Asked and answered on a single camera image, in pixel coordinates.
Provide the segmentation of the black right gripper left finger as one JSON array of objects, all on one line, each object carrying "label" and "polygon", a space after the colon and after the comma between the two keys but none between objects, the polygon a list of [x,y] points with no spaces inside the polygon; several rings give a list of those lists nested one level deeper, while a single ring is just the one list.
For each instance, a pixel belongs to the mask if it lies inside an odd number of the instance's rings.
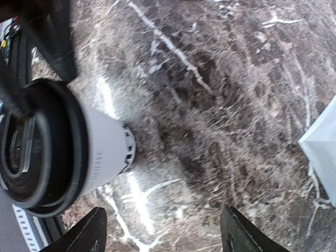
[{"label": "black right gripper left finger", "polygon": [[102,207],[93,208],[67,232],[60,217],[39,218],[41,237],[51,244],[42,251],[101,251],[107,241],[107,213]]}]

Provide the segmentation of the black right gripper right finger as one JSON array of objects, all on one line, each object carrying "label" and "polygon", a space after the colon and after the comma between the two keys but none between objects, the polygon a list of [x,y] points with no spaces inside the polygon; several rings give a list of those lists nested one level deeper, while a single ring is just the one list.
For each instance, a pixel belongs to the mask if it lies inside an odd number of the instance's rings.
[{"label": "black right gripper right finger", "polygon": [[287,249],[260,231],[235,207],[226,204],[220,218],[224,252],[288,252]]}]

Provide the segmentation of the white paper coffee cup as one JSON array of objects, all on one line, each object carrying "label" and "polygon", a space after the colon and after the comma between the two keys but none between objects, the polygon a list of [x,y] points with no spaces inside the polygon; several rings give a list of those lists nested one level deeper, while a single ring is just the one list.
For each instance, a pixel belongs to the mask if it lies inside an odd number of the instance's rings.
[{"label": "white paper coffee cup", "polygon": [[80,196],[110,182],[124,172],[136,153],[131,130],[103,112],[82,104],[89,139],[89,165]]}]

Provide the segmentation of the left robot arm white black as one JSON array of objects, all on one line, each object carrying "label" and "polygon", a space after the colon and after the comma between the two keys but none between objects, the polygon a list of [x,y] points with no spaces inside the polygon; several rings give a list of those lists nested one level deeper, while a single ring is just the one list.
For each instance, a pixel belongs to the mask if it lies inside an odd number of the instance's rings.
[{"label": "left robot arm white black", "polygon": [[12,17],[62,80],[77,77],[70,1],[1,1],[1,21]]}]

